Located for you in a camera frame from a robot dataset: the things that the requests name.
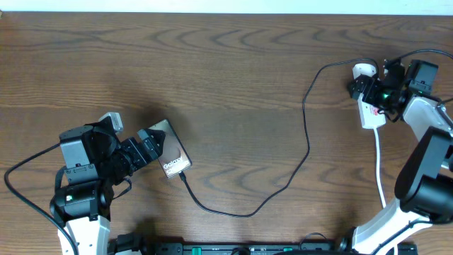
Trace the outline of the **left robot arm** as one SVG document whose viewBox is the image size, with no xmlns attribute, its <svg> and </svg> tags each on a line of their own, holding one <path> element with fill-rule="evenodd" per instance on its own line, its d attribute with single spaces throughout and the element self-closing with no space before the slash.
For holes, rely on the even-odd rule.
<svg viewBox="0 0 453 255">
<path fill-rule="evenodd" d="M 50 210 L 63 254 L 107 254 L 113 186 L 163 154 L 164 132 L 141 129 L 138 140 L 120 141 L 121 129 L 106 117 L 59 136 L 65 165 L 56 175 Z"/>
</svg>

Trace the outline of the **bronze Galaxy smartphone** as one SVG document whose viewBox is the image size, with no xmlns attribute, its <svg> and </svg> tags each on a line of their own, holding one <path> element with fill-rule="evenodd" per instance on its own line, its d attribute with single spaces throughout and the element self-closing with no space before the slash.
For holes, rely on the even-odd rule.
<svg viewBox="0 0 453 255">
<path fill-rule="evenodd" d="M 149 127 L 149 129 L 160 130 L 165 134 L 163 153 L 158 158 L 158 161 L 168 179 L 192 166 L 190 157 L 168 119 L 163 119 Z"/>
</svg>

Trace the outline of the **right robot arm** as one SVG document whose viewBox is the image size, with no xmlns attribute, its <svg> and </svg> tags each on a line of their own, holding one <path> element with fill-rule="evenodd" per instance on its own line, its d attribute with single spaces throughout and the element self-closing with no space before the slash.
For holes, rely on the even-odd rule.
<svg viewBox="0 0 453 255">
<path fill-rule="evenodd" d="M 405 67 L 387 60 L 384 79 L 370 64 L 356 64 L 347 88 L 360 112 L 382 120 L 394 114 L 410 126 L 418 144 L 396 180 L 395 197 L 370 221 L 339 240 L 337 251 L 386 254 L 416 232 L 452 222 L 452 119 L 431 95 L 438 66 L 415 59 Z"/>
</svg>

